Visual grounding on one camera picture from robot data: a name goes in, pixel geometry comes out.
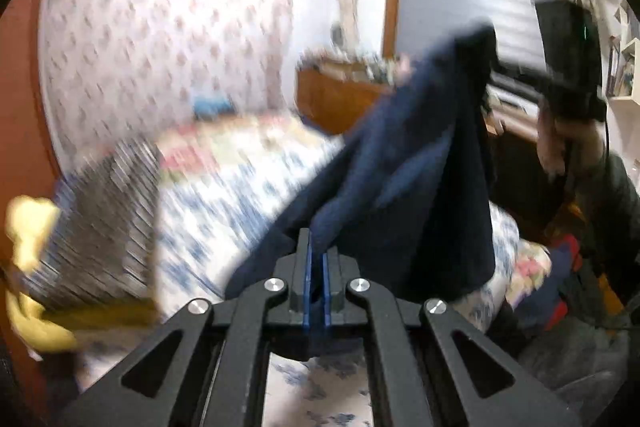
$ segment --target bed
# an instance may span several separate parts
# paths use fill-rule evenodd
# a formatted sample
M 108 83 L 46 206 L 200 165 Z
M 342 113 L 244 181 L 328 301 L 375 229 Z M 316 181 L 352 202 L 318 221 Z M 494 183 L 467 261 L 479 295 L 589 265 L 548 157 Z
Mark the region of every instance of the bed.
M 226 117 L 174 128 L 162 153 L 155 295 L 161 320 L 190 299 L 216 303 L 236 266 L 270 222 L 342 146 L 294 114 Z M 496 269 L 481 289 L 455 303 L 485 331 L 511 280 L 518 248 L 514 220 L 491 205 Z M 149 330 L 76 331 L 77 379 L 85 389 Z M 263 425 L 372 425 L 362 350 L 302 363 L 271 355 Z

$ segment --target wooden cabinet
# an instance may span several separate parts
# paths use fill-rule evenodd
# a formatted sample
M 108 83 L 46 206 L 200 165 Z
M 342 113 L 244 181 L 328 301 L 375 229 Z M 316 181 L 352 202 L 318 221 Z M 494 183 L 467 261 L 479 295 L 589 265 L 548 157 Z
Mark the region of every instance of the wooden cabinet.
M 336 80 L 317 70 L 298 72 L 298 110 L 330 134 L 348 131 L 379 97 L 392 92 L 389 86 Z

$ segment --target navy blue garment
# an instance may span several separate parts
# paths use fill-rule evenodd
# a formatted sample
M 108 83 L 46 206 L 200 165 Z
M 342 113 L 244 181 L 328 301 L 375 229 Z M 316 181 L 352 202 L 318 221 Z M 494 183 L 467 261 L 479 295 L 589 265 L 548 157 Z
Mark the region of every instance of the navy blue garment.
M 225 296 L 270 277 L 303 227 L 311 229 L 315 263 L 335 245 L 399 298 L 450 300 L 485 283 L 495 259 L 481 101 L 493 57 L 488 26 L 418 62 L 273 223 Z

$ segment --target silver bolt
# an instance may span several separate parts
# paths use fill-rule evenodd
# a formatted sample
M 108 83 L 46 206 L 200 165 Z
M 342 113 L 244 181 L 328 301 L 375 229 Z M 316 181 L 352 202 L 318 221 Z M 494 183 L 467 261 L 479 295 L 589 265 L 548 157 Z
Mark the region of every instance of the silver bolt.
M 429 299 L 424 307 L 430 313 L 441 315 L 447 310 L 447 303 L 440 299 Z
M 349 286 L 351 286 L 351 289 L 354 292 L 366 292 L 369 288 L 371 288 L 371 283 L 369 281 L 367 281 L 366 279 L 354 279 L 349 283 Z
M 209 303 L 205 299 L 193 299 L 187 309 L 194 315 L 202 315 L 209 309 Z
M 270 292 L 279 292 L 284 288 L 284 281 L 277 277 L 272 277 L 264 282 L 264 287 Z

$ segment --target bed sheet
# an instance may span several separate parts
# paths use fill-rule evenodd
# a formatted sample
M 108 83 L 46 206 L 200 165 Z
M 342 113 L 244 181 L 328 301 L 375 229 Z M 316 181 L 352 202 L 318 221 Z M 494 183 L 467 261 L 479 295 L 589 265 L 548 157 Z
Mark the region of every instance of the bed sheet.
M 195 297 L 212 302 L 270 223 L 335 153 L 327 138 L 290 114 L 194 124 L 164 134 L 156 252 L 156 301 L 161 319 Z M 518 245 L 514 220 L 490 206 L 496 269 L 455 308 L 484 331 L 504 298 Z M 148 330 L 78 332 L 78 381 L 100 378 Z M 263 425 L 371 426 L 363 351 L 302 363 L 271 355 Z

